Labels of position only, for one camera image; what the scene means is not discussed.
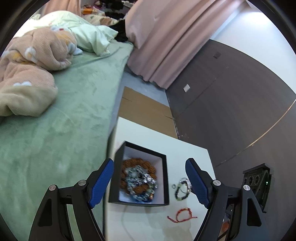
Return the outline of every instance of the tabletop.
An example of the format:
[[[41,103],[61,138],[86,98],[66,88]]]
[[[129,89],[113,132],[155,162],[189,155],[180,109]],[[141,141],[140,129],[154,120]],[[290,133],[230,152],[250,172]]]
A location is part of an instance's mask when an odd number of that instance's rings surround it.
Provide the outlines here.
[[[194,194],[190,194],[183,201],[177,201],[172,185],[187,177],[185,162],[188,158],[194,158],[201,170],[207,171],[211,178],[215,179],[208,151],[119,117],[109,141],[109,158],[114,159],[117,149],[124,141],[167,156],[170,204],[162,207],[138,207],[109,203],[110,186],[108,186],[104,209],[105,239],[107,241],[192,241],[201,227],[207,209],[198,202]],[[173,223],[167,218],[170,216],[175,219],[177,211],[186,207],[191,209],[192,216],[198,218],[182,223]],[[179,215],[180,220],[187,217],[186,212]]]

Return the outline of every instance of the cardboard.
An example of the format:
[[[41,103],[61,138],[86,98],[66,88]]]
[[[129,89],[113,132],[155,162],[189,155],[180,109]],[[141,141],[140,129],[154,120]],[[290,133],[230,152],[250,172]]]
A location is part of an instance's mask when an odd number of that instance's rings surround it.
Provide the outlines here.
[[[128,87],[124,88],[118,116],[178,138],[170,108]]]
[[[156,168],[157,188],[152,202],[137,202],[120,189],[122,162],[131,158],[142,158]],[[133,206],[165,206],[169,205],[168,171],[166,155],[140,147],[130,142],[124,142],[114,158],[114,173],[111,179],[109,202]]]

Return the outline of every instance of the open jewelry box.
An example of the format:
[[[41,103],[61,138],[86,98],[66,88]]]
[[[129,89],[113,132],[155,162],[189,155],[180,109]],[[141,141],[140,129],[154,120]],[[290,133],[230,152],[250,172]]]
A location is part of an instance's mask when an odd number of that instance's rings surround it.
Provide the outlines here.
[[[155,189],[151,202],[136,201],[120,188],[123,161],[132,158],[141,158],[144,161],[148,161],[156,169],[157,188]],[[115,154],[114,173],[110,184],[109,202],[145,207],[169,205],[166,155],[130,142],[124,142]]]

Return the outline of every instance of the green bed sheet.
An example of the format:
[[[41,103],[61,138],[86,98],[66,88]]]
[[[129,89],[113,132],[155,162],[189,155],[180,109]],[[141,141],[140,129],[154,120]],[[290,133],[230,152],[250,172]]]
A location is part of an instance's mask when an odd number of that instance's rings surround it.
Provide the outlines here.
[[[106,157],[108,127],[124,66],[133,49],[113,41],[108,57],[84,52],[54,72],[59,93],[38,118],[11,116],[0,123],[0,213],[19,241],[28,241],[39,204],[51,184],[74,185]],[[68,205],[75,240],[81,240]],[[102,227],[102,204],[93,209]]]

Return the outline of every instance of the metal screw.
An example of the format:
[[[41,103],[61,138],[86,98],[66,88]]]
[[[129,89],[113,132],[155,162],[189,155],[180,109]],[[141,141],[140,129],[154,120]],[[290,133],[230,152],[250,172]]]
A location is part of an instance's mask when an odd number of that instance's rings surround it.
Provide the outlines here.
[[[220,186],[220,185],[221,185],[221,182],[220,182],[219,180],[214,180],[214,181],[213,181],[213,184],[214,184],[215,186]]]
[[[86,181],[85,180],[80,180],[79,182],[78,182],[78,185],[79,186],[84,186],[86,184]]]
[[[50,191],[53,191],[55,189],[55,185],[51,185],[50,187],[49,187],[49,190]]]
[[[244,185],[244,190],[249,191],[251,188],[248,185]]]

